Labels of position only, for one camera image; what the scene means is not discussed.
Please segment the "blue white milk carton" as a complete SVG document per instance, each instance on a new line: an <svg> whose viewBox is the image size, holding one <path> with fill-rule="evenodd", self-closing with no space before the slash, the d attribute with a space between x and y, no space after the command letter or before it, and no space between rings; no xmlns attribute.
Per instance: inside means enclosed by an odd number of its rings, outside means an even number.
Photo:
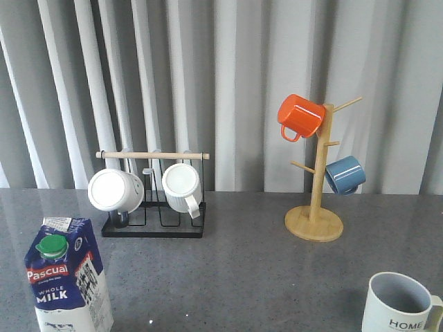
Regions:
<svg viewBox="0 0 443 332"><path fill-rule="evenodd" d="M24 258L40 331L110 331L114 319L90 219L45 217Z"/></svg>

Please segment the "grey HOME mug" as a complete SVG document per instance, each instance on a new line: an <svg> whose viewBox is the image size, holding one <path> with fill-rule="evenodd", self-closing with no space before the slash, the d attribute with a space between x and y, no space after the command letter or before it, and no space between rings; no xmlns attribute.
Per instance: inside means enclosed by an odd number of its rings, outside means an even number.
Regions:
<svg viewBox="0 0 443 332"><path fill-rule="evenodd" d="M439 331L442 299L417 280L394 272L371 276L362 331Z"/></svg>

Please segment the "white ribbed mug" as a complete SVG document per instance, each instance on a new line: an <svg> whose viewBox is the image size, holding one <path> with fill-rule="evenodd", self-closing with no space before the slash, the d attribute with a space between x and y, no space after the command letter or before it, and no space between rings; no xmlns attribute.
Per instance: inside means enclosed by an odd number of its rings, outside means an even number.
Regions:
<svg viewBox="0 0 443 332"><path fill-rule="evenodd" d="M168 167L162 177L162 186L169 206L192 219L200 216L202 202L201 182L197 170L185 163Z"/></svg>

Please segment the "orange mug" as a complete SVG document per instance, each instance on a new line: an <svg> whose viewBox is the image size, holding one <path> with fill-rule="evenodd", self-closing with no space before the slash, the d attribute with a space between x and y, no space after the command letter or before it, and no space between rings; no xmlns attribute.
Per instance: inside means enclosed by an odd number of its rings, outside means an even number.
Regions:
<svg viewBox="0 0 443 332"><path fill-rule="evenodd" d="M308 138L322 125L325 114L326 108L323 105L291 94L278 110L280 133L289 142L297 142L300 137Z"/></svg>

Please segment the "white smooth mug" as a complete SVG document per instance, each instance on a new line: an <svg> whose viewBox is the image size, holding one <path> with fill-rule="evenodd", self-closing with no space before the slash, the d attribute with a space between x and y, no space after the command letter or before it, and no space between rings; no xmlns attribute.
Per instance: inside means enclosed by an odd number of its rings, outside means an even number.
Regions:
<svg viewBox="0 0 443 332"><path fill-rule="evenodd" d="M129 214L140 206L144 193L139 177L118 169L100 170L88 184L89 201L109 213L115 228L129 225Z"/></svg>

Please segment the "wooden mug tree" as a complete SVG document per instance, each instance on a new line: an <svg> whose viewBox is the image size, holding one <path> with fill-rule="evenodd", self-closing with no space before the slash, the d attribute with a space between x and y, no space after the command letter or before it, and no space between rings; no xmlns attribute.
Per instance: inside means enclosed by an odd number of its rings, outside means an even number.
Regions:
<svg viewBox="0 0 443 332"><path fill-rule="evenodd" d="M316 159L314 168L292 161L291 164L313 174L311 201L309 205L301 205L290 209L284 217L288 231L301 239L315 242L330 242L338 239L343 233L343 222L330 210L321 207L323 182L327 154L330 147L339 145L339 141L331 141L331 130L334 113L344 109L362 98L350 100L340 106L325 104L325 119L316 132Z"/></svg>

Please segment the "blue mug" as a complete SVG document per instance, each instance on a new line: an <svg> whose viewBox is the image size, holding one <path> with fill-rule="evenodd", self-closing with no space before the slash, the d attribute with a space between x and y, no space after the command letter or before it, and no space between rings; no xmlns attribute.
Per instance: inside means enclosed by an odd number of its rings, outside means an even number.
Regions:
<svg viewBox="0 0 443 332"><path fill-rule="evenodd" d="M347 156L325 168L325 178L335 194L350 195L365 183L366 175L360 162L353 156Z"/></svg>

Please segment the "grey pleated curtain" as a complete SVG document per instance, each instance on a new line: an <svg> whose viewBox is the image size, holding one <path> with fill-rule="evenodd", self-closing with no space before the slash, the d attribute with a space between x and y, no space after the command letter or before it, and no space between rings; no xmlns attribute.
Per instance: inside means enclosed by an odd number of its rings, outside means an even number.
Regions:
<svg viewBox="0 0 443 332"><path fill-rule="evenodd" d="M2 1L1 186L84 189L97 151L210 154L217 191L308 192L281 101L359 102L329 161L442 193L441 1Z"/></svg>

